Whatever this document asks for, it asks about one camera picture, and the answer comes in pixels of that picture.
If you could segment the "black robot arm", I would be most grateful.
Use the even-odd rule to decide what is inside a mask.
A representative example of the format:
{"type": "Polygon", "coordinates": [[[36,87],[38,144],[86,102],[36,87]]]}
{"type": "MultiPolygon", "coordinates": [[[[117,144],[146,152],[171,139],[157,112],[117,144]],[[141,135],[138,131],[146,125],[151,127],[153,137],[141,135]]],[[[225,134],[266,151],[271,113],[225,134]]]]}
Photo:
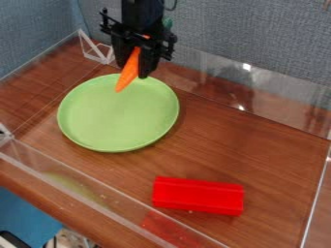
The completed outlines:
{"type": "Polygon", "coordinates": [[[110,16],[107,8],[101,15],[102,31],[111,37],[117,64],[125,68],[134,49],[139,53],[139,78],[147,78],[157,70],[162,58],[171,61],[178,36],[166,22],[165,0],[121,0],[122,20],[110,16]]]}

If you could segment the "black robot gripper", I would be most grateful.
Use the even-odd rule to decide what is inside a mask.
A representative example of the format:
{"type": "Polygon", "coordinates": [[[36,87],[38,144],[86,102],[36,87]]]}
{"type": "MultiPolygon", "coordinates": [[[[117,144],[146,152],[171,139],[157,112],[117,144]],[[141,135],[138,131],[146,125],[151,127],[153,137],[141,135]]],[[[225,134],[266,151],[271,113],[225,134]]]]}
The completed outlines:
{"type": "Polygon", "coordinates": [[[135,47],[139,55],[139,78],[157,70],[159,59],[173,59],[178,36],[165,23],[165,7],[123,7],[122,19],[110,16],[107,8],[101,15],[102,31],[111,37],[117,64],[125,67],[135,47]]]}

